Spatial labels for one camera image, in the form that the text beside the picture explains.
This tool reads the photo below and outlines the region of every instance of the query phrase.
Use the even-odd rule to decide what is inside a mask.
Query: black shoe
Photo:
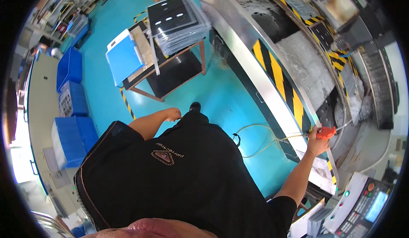
[[[200,103],[199,102],[194,102],[194,103],[192,103],[190,105],[189,111],[194,111],[194,112],[200,113],[200,108],[201,108]]]

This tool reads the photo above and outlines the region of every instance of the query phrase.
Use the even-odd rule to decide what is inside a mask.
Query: machine control panel
[[[389,197],[391,189],[388,185],[364,177],[362,174],[359,175],[361,184],[356,184],[357,179],[351,179],[337,207],[324,223],[324,226],[327,226],[340,238],[364,237],[373,226]]]

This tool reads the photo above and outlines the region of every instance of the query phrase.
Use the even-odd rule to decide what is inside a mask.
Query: blue epoxy floor
[[[152,0],[108,0],[104,6],[99,3],[89,15],[92,18],[92,34],[80,48],[83,54],[82,84],[89,115],[94,120],[99,136],[115,120],[124,123],[132,121],[119,88],[114,86],[105,58],[106,45],[125,28],[131,27],[134,24],[133,17],[152,3]],[[198,46],[193,52],[199,56]],[[242,83],[223,60],[212,52],[208,41],[205,42],[205,54],[206,76],[200,75],[178,88],[165,98],[164,103],[131,91],[125,92],[136,117],[169,107],[177,107],[184,114],[192,102],[198,101],[202,104],[202,113],[208,116],[210,122],[221,126],[228,134],[250,124],[267,125]],[[137,87],[151,92],[146,80]],[[158,134],[173,125],[164,123]],[[260,126],[243,130],[240,136],[243,155],[256,153],[274,139],[271,131]],[[278,190],[295,166],[275,143],[256,157],[244,159],[244,162],[264,196]]]

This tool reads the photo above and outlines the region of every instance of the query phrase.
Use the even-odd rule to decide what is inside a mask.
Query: person's hand
[[[180,110],[176,107],[171,107],[163,111],[165,112],[166,121],[168,122],[174,122],[181,118]]]
[[[308,140],[307,152],[313,154],[314,157],[324,153],[326,150],[330,149],[330,140],[317,138],[318,128],[314,126],[310,139]]]

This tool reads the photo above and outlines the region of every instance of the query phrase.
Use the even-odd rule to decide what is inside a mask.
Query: display screen
[[[388,195],[384,192],[379,192],[377,195],[371,209],[368,211],[368,214],[365,216],[365,219],[374,223],[379,213],[382,210],[382,207],[385,205]]]

